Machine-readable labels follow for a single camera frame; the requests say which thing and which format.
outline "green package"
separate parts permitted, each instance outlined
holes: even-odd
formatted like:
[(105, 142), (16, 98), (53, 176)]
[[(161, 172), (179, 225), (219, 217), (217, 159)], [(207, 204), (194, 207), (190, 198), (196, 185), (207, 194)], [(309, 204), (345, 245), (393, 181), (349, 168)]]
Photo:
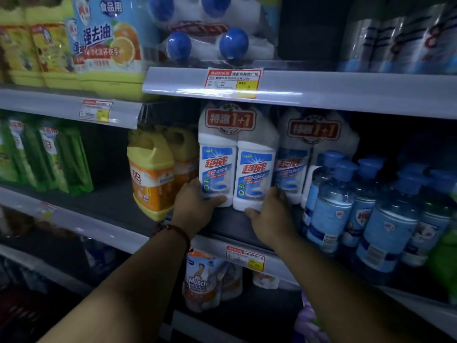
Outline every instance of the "green package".
[(45, 118), (40, 135), (57, 188), (71, 195), (94, 190), (89, 165), (77, 122)]
[(46, 152), (37, 129), (38, 117), (25, 113), (13, 113), (8, 126), (18, 154), (19, 172), (38, 191), (55, 189), (56, 184), (46, 159)]
[(8, 184), (27, 183), (27, 179), (21, 175), (17, 165), (18, 153), (14, 146), (8, 121), (4, 115), (0, 115), (0, 181)]
[(449, 293), (449, 302), (457, 305), (457, 222), (453, 221), (433, 250), (427, 265), (435, 279)]

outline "person's left hand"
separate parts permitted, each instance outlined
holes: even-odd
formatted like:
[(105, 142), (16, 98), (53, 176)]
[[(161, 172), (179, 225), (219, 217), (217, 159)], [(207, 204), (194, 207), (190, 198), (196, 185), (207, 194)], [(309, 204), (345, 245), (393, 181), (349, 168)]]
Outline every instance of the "person's left hand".
[(171, 224), (184, 230), (190, 239), (209, 223), (214, 208), (227, 200), (221, 195), (204, 201), (202, 194), (202, 184), (194, 178), (183, 185), (174, 202)]

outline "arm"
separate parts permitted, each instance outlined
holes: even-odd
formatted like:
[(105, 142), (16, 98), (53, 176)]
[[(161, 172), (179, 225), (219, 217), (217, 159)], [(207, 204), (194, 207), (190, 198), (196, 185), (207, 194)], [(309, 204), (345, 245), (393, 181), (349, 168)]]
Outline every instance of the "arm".
[(454, 342), (301, 238), (283, 192), (271, 188), (261, 212), (247, 208), (246, 214), (259, 239), (292, 272), (333, 342)]
[[(194, 179), (176, 196), (172, 225), (189, 238), (207, 225), (224, 196), (203, 201)], [(54, 326), (40, 343), (140, 343), (157, 337), (173, 291), (186, 240), (162, 230)]]

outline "hand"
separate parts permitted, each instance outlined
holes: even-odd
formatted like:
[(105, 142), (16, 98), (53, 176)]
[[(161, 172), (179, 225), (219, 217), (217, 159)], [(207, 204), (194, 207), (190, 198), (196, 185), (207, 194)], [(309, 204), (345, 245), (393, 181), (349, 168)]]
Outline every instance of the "hand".
[(283, 237), (297, 236), (287, 197), (275, 187), (268, 190), (260, 213), (253, 208), (244, 212), (251, 219), (257, 237), (273, 250)]
[(214, 208), (225, 200), (227, 198), (222, 195), (203, 201), (202, 184), (198, 178), (194, 178), (190, 183), (184, 184), (177, 194), (171, 224), (182, 228), (192, 239), (209, 223)]

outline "blue cap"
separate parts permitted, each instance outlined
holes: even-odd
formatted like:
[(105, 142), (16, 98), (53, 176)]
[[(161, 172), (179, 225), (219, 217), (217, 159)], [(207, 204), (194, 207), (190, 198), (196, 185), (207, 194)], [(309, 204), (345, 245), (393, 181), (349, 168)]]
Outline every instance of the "blue cap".
[(378, 171), (383, 166), (383, 161), (380, 159), (359, 159), (360, 167), (357, 173), (363, 178), (373, 179), (378, 174)]
[(445, 170), (431, 170), (432, 176), (430, 186), (436, 191), (448, 195), (457, 183), (457, 176), (454, 172)]
[(242, 29), (233, 28), (221, 36), (219, 51), (223, 57), (227, 60), (242, 59), (246, 55), (249, 38)]
[(174, 60), (185, 60), (191, 56), (192, 43), (188, 34), (173, 32), (168, 37), (167, 51)]
[(410, 164), (406, 164), (405, 166), (403, 166), (401, 170), (424, 174), (424, 170), (429, 166), (430, 165), (428, 164), (422, 164), (420, 162), (411, 162)]
[(211, 18), (221, 18), (230, 7), (232, 0), (202, 0), (202, 7)]
[(398, 180), (395, 189), (408, 195), (419, 194), (420, 187), (428, 184), (428, 177), (423, 174), (401, 170), (397, 172)]
[(160, 21), (169, 21), (174, 14), (173, 0), (149, 0), (149, 9), (154, 17)]
[(384, 157), (384, 156), (379, 156), (379, 155), (376, 155), (376, 154), (369, 154), (365, 157), (365, 159), (376, 159), (376, 160), (379, 160), (382, 162), (382, 164), (384, 165), (384, 162), (387, 161), (387, 158)]
[(339, 160), (345, 157), (344, 154), (334, 150), (327, 150), (323, 153), (323, 165), (329, 168), (335, 168)]
[(336, 164), (333, 178), (343, 182), (350, 182), (354, 171), (358, 168), (356, 164), (347, 160), (339, 160)]

